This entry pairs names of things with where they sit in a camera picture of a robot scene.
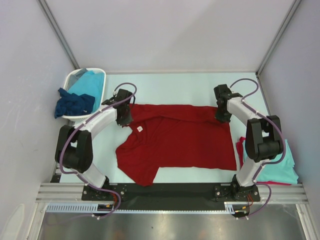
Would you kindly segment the red t shirt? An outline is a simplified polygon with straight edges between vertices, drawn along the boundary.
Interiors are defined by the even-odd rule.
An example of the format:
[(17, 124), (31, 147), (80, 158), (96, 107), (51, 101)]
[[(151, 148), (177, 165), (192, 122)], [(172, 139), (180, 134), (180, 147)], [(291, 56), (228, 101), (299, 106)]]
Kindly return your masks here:
[(136, 104), (132, 130), (117, 147), (118, 168), (136, 184), (150, 186), (159, 168), (235, 171), (235, 151), (228, 123), (217, 107), (186, 104)]

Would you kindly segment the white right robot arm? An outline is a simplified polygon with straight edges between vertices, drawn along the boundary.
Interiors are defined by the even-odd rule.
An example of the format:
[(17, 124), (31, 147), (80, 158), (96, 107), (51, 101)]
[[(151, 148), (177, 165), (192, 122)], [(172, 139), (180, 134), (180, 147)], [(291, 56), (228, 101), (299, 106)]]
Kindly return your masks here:
[(229, 123), (231, 117), (235, 116), (246, 126), (247, 159), (230, 183), (230, 195), (235, 200), (242, 201), (254, 191), (263, 168), (266, 165), (278, 164), (281, 160), (273, 159), (279, 154), (284, 158), (286, 154), (280, 118), (259, 113), (246, 103), (244, 96), (232, 92), (226, 84), (218, 85), (213, 90), (217, 101), (215, 118), (221, 123)]

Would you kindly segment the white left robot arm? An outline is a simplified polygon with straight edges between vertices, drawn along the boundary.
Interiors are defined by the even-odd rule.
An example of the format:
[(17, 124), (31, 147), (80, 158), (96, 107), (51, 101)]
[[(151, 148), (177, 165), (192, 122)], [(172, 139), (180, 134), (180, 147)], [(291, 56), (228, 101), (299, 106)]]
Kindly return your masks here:
[(135, 100), (133, 92), (120, 88), (90, 117), (73, 126), (64, 125), (59, 131), (55, 161), (62, 171), (69, 169), (70, 174), (90, 185), (100, 200), (110, 196), (111, 188), (109, 178), (94, 164), (93, 139), (113, 122), (129, 125), (133, 121), (130, 103)]

